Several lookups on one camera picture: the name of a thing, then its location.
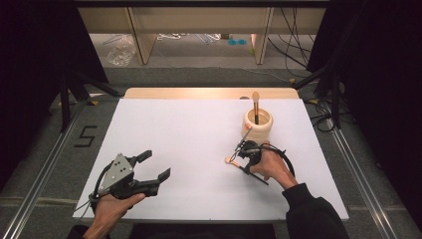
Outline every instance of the person's left hand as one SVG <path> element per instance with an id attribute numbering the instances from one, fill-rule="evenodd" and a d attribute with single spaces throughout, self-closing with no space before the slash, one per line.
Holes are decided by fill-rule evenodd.
<path id="1" fill-rule="evenodd" d="M 116 199 L 110 194 L 103 196 L 97 205 L 93 225 L 84 234 L 84 238 L 105 238 L 126 211 L 143 198 L 143 193 L 124 200 Z"/>

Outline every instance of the gray floor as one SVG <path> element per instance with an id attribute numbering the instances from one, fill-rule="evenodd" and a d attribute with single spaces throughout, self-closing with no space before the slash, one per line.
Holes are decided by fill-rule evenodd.
<path id="1" fill-rule="evenodd" d="M 195 35 L 188 35 L 181 40 L 164 39 L 157 41 L 150 62 L 140 66 L 133 60 L 128 68 L 117 68 L 106 61 L 106 54 L 112 45 L 103 45 L 110 36 L 93 36 L 93 41 L 104 64 L 110 86 L 124 92 L 129 87 L 288 87 L 289 79 L 300 79 L 286 70 L 285 58 L 271 45 L 268 46 L 264 65 L 256 65 L 251 55 L 250 39 L 245 35 L 234 35 L 234 39 L 245 39 L 247 45 L 230 46 L 226 40 L 206 45 Z M 280 48 L 286 50 L 279 36 L 271 39 Z M 309 36 L 301 36 L 304 48 L 311 49 L 313 42 Z M 289 49 L 295 59 L 302 61 L 301 54 Z M 307 75 L 297 63 L 288 61 L 287 66 L 297 75 Z M 300 90 L 303 99 L 312 99 L 313 88 L 309 84 Z M 87 86 L 92 94 L 101 93 Z M 58 157 L 54 169 L 42 188 L 40 197 L 29 215 L 20 238 L 65 238 L 71 227 L 78 223 L 72 218 L 75 204 L 79 199 L 91 167 L 96 160 L 106 129 L 118 99 L 110 96 L 95 96 L 96 106 L 85 104 L 72 105 L 75 112 L 81 108 L 69 139 Z M 319 112 L 313 105 L 307 105 L 310 117 Z M 341 118 L 341 133 L 344 134 L 351 151 L 368 184 L 387 214 L 396 238 L 422 238 L 399 197 L 391 187 L 382 170 L 375 166 L 375 158 L 368 147 L 358 125 L 352 123 L 351 116 Z M 85 126 L 87 132 L 95 138 L 90 147 L 76 147 L 89 142 L 80 138 Z M 45 119 L 37 139 L 32 145 L 31 153 L 20 162 L 8 184 L 0 194 L 0 231 L 6 232 L 8 223 L 15 215 L 23 198 L 36 180 L 45 161 L 49 158 L 57 138 L 60 136 L 61 109 L 59 99 L 51 106 L 51 115 Z M 343 152 L 335 141 L 333 132 L 321 132 L 316 129 L 316 136 L 325 155 L 332 177 L 350 219 L 344 222 L 350 238 L 386 238 L 383 237 L 365 203 L 361 190 L 350 172 Z M 132 224 L 121 222 L 112 233 L 114 238 L 126 238 Z M 289 238 L 286 223 L 274 223 L 277 238 Z"/>

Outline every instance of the black curtain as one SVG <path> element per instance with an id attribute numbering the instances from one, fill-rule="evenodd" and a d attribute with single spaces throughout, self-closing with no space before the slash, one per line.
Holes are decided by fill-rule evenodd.
<path id="1" fill-rule="evenodd" d="M 107 82 L 78 9 L 58 3 L 6 0 L 0 7 L 0 190 L 29 153 L 66 69 Z"/>
<path id="2" fill-rule="evenodd" d="M 350 111 L 376 160 L 422 230 L 422 2 L 368 2 L 375 8 L 360 26 L 355 51 L 344 56 L 346 64 L 337 70 Z M 327 9 L 310 71 L 329 59 L 338 35 L 330 29 L 347 22 L 344 8 Z"/>

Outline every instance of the black sleeve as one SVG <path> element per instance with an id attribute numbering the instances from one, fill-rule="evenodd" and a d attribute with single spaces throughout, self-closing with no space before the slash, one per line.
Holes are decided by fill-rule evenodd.
<path id="1" fill-rule="evenodd" d="M 291 239 L 348 238 L 341 219 L 322 197 L 314 198 L 302 183 L 283 192 L 289 202 L 287 223 Z"/>
<path id="2" fill-rule="evenodd" d="M 81 239 L 84 238 L 85 232 L 88 230 L 88 226 L 76 225 L 72 227 L 71 232 L 69 232 L 67 239 Z"/>

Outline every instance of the blue object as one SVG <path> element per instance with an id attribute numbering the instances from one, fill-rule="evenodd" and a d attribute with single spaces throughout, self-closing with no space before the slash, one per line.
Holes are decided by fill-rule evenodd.
<path id="1" fill-rule="evenodd" d="M 229 44 L 229 45 L 236 45 L 237 43 L 236 43 L 236 40 L 233 40 L 233 39 L 230 39 L 229 41 L 227 41 L 227 43 Z"/>
<path id="2" fill-rule="evenodd" d="M 245 41 L 245 40 L 243 40 L 243 39 L 241 39 L 241 40 L 239 40 L 239 41 L 238 41 L 238 44 L 239 44 L 239 45 L 245 45 L 245 44 L 246 44 L 246 41 Z"/>
<path id="3" fill-rule="evenodd" d="M 236 40 L 230 39 L 229 41 L 227 41 L 227 44 L 232 45 L 232 46 L 236 45 L 236 44 L 245 45 L 246 40 L 240 39 L 240 40 L 236 41 Z"/>

